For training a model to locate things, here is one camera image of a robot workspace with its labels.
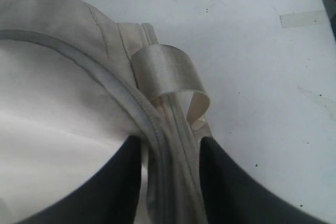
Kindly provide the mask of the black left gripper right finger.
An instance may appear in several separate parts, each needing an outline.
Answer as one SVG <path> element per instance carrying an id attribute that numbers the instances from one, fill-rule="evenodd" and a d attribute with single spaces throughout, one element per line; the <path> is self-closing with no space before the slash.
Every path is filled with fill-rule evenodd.
<path id="1" fill-rule="evenodd" d="M 199 154 L 208 223 L 321 223 L 255 181 L 212 137 L 202 138 Z"/>

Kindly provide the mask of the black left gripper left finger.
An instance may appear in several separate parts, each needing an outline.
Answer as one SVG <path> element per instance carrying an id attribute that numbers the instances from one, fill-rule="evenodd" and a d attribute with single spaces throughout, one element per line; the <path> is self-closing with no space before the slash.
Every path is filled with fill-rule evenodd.
<path id="1" fill-rule="evenodd" d="M 141 187 L 141 140 L 129 136 L 88 181 L 23 223 L 133 223 Z"/>

